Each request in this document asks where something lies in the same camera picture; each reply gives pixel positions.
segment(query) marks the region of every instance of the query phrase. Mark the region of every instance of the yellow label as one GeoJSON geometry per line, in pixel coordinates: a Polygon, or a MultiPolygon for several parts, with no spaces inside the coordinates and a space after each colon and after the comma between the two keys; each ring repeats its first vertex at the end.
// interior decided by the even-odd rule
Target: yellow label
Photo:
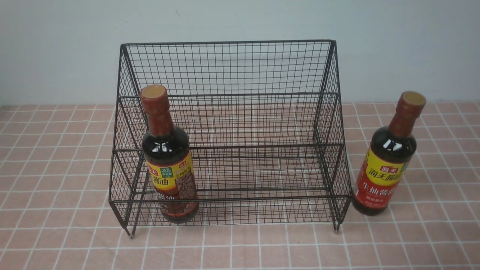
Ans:
{"type": "Polygon", "coordinates": [[[190,152],[184,159],[170,166],[158,166],[148,161],[146,163],[153,185],[160,190],[173,189],[176,187],[175,180],[189,172],[193,174],[192,155],[190,152]]]}
{"type": "Polygon", "coordinates": [[[396,184],[407,169],[407,163],[389,163],[377,157],[368,149],[365,157],[367,168],[365,174],[374,184],[389,186],[396,184]]]}

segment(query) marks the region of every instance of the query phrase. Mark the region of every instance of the bottle cap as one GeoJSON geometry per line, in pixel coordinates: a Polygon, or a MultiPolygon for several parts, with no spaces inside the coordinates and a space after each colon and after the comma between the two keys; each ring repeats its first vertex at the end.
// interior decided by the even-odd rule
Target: bottle cap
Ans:
{"type": "Polygon", "coordinates": [[[150,85],[143,88],[140,91],[140,100],[145,113],[149,115],[162,115],[170,108],[167,89],[161,85],[150,85]]]}
{"type": "Polygon", "coordinates": [[[418,118],[420,117],[423,107],[425,107],[427,99],[420,93],[414,91],[403,92],[398,100],[396,112],[403,117],[418,118]]]}

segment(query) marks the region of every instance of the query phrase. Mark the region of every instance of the wire shelf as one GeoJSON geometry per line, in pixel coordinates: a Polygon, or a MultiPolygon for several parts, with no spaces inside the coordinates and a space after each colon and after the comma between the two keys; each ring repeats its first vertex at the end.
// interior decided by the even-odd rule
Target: wire shelf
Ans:
{"type": "Polygon", "coordinates": [[[141,151],[140,89],[168,89],[190,138],[200,210],[184,225],[332,222],[351,200],[333,40],[141,43],[120,47],[109,203],[137,226],[160,213],[141,151]]]}

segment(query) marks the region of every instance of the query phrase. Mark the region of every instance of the soy sauce bottle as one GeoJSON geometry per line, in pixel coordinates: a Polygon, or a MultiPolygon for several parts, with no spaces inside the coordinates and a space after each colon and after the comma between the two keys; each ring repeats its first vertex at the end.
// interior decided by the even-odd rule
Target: soy sauce bottle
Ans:
{"type": "Polygon", "coordinates": [[[425,103],[420,93],[402,93],[390,124],[373,134],[353,191],[352,204],[360,213],[376,216],[388,207],[417,150],[411,133],[425,103]]]}
{"type": "Polygon", "coordinates": [[[151,85],[142,89],[140,99],[148,119],[142,140],[142,151],[156,194],[161,200],[160,211],[172,223],[185,223],[198,211],[192,155],[187,134],[172,121],[167,89],[151,85]]]}

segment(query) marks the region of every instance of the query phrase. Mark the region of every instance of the bottle label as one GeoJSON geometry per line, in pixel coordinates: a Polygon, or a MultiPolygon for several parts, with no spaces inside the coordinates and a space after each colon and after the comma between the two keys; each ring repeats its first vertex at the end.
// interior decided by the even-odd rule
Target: bottle label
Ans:
{"type": "MultiPolygon", "coordinates": [[[[150,179],[161,200],[198,199],[190,151],[179,162],[168,166],[146,162],[150,179]]],[[[191,212],[198,203],[169,203],[163,205],[165,214],[181,216],[191,212]]]]}
{"type": "Polygon", "coordinates": [[[386,207],[407,166],[408,162],[382,160],[369,148],[357,178],[356,199],[370,208],[386,207]]]}

